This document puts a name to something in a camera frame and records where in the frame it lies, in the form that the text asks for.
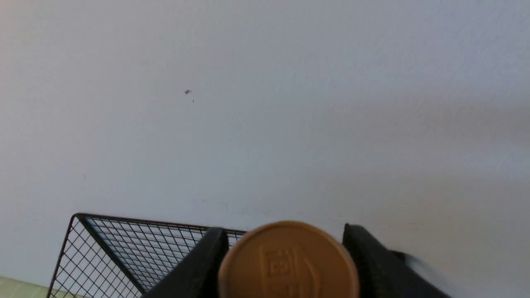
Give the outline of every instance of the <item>tan bottle cap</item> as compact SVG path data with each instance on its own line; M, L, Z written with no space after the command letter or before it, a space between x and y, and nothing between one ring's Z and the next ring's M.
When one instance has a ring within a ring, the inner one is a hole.
M357 298L359 280L346 249L301 222L277 222L247 234L225 256L221 298Z

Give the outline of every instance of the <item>wire basket frame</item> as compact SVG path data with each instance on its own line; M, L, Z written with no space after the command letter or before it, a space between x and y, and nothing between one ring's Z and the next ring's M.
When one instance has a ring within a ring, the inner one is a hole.
M75 214L46 298L134 298L193 249L206 226ZM225 230L232 247L244 231Z

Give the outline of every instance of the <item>green surface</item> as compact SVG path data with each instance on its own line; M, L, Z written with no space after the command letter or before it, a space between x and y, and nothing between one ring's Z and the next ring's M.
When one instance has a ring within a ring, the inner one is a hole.
M46 294L48 294L47 287L0 277L0 298L45 298ZM58 292L57 296L73 298L72 295L65 295L64 292Z

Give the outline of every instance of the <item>embossed logo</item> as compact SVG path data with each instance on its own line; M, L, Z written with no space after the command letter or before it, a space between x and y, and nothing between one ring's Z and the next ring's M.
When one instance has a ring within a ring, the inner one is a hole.
M321 279L316 267L296 244L260 247L261 281L266 298L317 298Z

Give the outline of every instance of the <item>black metal grid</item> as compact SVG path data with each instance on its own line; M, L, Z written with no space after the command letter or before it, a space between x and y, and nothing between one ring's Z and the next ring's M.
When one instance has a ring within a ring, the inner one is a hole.
M76 214L47 298L139 297L169 273L206 230L205 226ZM245 232L226 233L231 247Z

